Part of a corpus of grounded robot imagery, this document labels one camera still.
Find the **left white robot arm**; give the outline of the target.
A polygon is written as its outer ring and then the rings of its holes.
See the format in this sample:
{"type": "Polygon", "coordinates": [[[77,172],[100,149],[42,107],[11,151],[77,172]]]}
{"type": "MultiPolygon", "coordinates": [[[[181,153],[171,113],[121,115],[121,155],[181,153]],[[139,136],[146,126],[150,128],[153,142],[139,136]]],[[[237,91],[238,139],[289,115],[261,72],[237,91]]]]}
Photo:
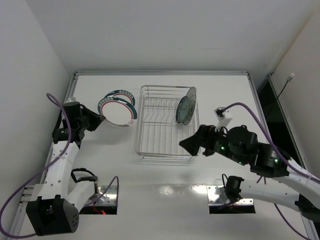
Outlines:
{"type": "Polygon", "coordinates": [[[78,101],[63,104],[62,116],[52,133],[52,156],[44,183],[26,207],[27,216],[37,236],[74,233],[79,213],[96,191],[96,176],[82,177],[72,191],[69,181],[75,158],[85,137],[105,120],[78,101]]]}

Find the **white plate with dark rim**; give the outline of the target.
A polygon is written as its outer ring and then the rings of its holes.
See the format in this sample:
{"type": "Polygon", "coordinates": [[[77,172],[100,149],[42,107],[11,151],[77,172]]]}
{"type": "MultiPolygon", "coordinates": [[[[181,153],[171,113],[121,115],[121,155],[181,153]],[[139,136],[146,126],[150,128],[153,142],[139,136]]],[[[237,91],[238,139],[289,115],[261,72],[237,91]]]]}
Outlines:
{"type": "Polygon", "coordinates": [[[191,87],[186,96],[188,97],[188,106],[186,108],[186,116],[183,120],[183,124],[186,126],[190,123],[190,121],[193,118],[195,109],[196,109],[196,103],[197,103],[197,90],[195,87],[191,87]]]}

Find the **blue patterned green plate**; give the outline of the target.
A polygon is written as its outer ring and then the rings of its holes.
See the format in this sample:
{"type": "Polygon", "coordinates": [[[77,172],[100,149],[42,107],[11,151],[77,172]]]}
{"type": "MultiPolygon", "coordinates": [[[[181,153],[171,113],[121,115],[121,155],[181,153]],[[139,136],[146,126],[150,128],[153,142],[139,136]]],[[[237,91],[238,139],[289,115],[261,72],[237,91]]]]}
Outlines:
{"type": "Polygon", "coordinates": [[[176,122],[178,124],[181,124],[185,120],[188,114],[188,110],[189,110],[189,98],[187,96],[184,96],[180,100],[176,109],[175,117],[176,117],[176,122]]]}

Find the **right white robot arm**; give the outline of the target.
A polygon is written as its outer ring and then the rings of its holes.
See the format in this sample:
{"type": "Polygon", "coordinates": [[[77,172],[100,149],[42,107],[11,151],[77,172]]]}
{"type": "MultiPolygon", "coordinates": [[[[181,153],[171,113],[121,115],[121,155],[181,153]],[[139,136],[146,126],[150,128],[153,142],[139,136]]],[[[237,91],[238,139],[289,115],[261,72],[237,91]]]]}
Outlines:
{"type": "Polygon", "coordinates": [[[220,154],[242,166],[249,165],[250,171],[260,177],[278,182],[275,188],[259,187],[240,176],[230,175],[219,190],[223,200],[234,203],[241,199],[257,199],[290,208],[313,222],[320,221],[319,183],[285,151],[259,142],[257,134],[245,125],[227,132],[215,130],[213,125],[201,125],[179,145],[192,156],[204,148],[202,154],[206,157],[220,154]]]}

